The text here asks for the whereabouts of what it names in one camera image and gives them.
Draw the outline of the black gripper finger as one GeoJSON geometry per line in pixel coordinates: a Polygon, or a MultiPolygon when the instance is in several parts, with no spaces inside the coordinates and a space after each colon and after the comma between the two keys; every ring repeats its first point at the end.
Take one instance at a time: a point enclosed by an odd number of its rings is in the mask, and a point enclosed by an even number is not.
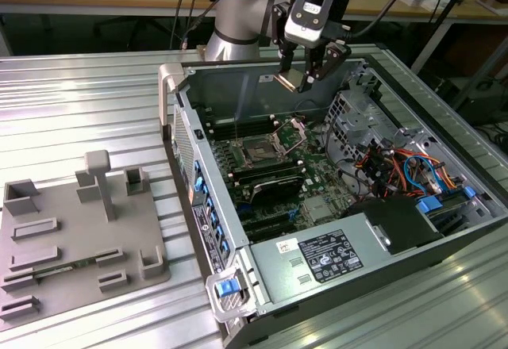
{"type": "Polygon", "coordinates": [[[279,73],[284,73],[291,69],[294,50],[296,49],[296,43],[289,41],[285,37],[285,26],[290,9],[289,2],[275,4],[271,9],[271,40],[278,46],[279,50],[279,73]]]}
{"type": "Polygon", "coordinates": [[[315,81],[333,73],[352,54],[347,44],[332,42],[316,48],[305,48],[305,70],[299,92],[308,91],[315,81]]]}

